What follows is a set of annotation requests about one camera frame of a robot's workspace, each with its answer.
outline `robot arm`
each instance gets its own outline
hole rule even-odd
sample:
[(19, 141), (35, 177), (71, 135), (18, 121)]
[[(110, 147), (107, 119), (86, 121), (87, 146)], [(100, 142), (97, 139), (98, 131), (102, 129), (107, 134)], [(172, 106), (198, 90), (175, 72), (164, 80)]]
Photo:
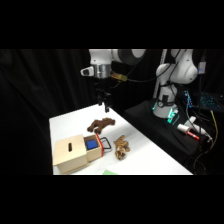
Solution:
[(90, 49), (91, 67), (81, 70), (83, 76), (94, 77), (98, 81), (96, 88), (99, 105), (104, 102), (106, 112), (112, 106), (112, 95), (109, 86), (111, 64), (113, 61), (127, 65), (139, 63), (146, 49)]

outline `green light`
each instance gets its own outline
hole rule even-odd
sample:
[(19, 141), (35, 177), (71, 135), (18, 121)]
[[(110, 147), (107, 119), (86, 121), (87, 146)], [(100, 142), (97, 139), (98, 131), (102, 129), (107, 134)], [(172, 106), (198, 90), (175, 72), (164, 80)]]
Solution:
[(172, 118), (172, 117), (171, 117), (171, 113), (172, 113), (172, 112), (173, 112), (173, 109), (170, 110), (170, 113), (169, 113), (169, 115), (168, 115), (168, 118)]
[(155, 110), (157, 103), (155, 103), (154, 107), (152, 108), (152, 110)]

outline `tabletop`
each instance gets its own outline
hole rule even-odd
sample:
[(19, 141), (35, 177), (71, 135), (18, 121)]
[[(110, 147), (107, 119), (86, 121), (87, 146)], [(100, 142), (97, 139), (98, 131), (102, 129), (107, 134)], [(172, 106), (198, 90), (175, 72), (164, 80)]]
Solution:
[[(87, 137), (92, 134), (87, 131), (92, 122), (107, 117), (116, 120), (116, 123), (103, 129), (99, 137), (109, 140), (112, 152), (105, 153), (102, 158), (72, 175), (102, 175), (105, 170), (120, 175), (192, 175), (115, 111), (110, 109), (109, 113), (105, 113), (104, 106), (98, 105), (50, 119), (52, 155), (57, 141), (80, 134)], [(129, 142), (131, 151), (119, 161), (113, 142), (121, 135), (126, 136), (125, 141)], [(57, 167), (54, 167), (54, 175), (60, 175)]]

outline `black curtain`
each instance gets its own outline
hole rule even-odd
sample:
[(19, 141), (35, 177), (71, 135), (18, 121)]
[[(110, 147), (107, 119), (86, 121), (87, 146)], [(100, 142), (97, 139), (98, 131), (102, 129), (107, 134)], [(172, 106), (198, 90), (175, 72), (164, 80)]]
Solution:
[[(129, 78), (155, 77), (161, 54), (162, 49), (148, 49)], [(80, 75), (88, 66), (88, 49), (0, 50), (0, 174), (53, 173), (49, 118), (97, 103), (94, 80)], [(133, 67), (114, 63), (112, 68), (128, 74)], [(220, 78), (222, 72), (216, 73)], [(113, 109), (122, 115), (124, 110), (151, 99), (154, 87), (155, 81), (122, 83), (113, 90)]]

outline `blue object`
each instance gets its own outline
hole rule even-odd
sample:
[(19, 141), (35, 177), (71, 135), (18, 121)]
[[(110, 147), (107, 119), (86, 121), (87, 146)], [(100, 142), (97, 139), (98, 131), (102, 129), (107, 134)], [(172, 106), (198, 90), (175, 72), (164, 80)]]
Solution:
[(88, 150), (98, 148), (96, 140), (92, 140), (92, 141), (86, 142), (86, 146), (87, 146)]

